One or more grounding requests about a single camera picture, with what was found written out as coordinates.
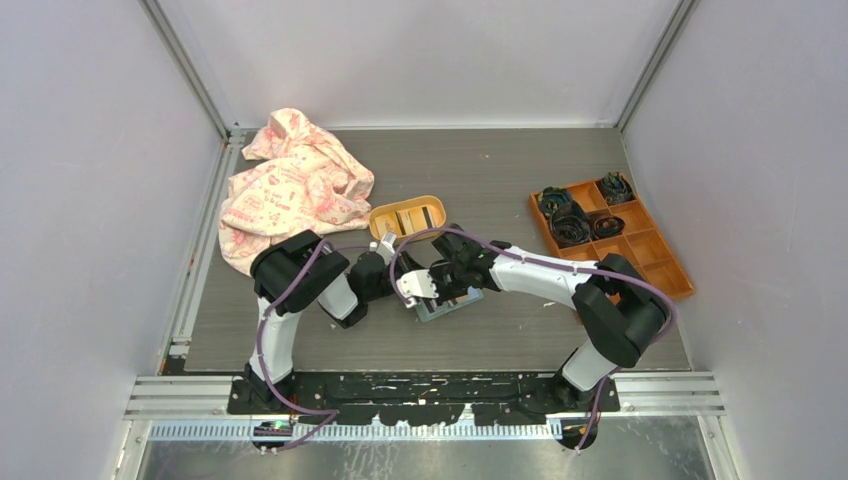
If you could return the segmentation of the green card holder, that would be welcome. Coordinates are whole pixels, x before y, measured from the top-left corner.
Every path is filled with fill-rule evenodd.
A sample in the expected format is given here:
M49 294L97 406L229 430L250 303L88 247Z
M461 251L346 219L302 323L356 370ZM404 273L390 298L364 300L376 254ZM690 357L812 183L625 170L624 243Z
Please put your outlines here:
M445 301L441 304L436 299L421 299L415 306L415 311L420 322L426 323L436 318L445 316L455 310L473 304L483 298L480 289L469 287L463 296Z

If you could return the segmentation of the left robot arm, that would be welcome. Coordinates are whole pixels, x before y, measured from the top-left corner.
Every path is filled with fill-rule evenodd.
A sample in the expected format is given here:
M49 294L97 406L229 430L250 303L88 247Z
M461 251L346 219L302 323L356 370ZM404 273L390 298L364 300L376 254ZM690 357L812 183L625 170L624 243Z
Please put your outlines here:
M252 262L262 330L246 373L255 403L269 413L285 409L292 397L285 380L293 372L293 346L302 312L312 303L340 326L350 328L368 305L394 293L389 261L397 235L385 234L354 264L312 230L262 251Z

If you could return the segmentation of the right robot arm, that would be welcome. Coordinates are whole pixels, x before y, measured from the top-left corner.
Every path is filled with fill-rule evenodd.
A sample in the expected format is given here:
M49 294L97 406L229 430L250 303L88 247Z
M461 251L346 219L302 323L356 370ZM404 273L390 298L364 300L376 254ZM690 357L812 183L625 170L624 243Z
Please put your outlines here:
M441 256L429 269L440 301L473 287L536 296L577 315L587 340L560 367L554 386L567 410L582 409L609 374L635 366L675 317L669 297L619 254L570 261L507 242L479 242L459 230L442 233L432 245Z

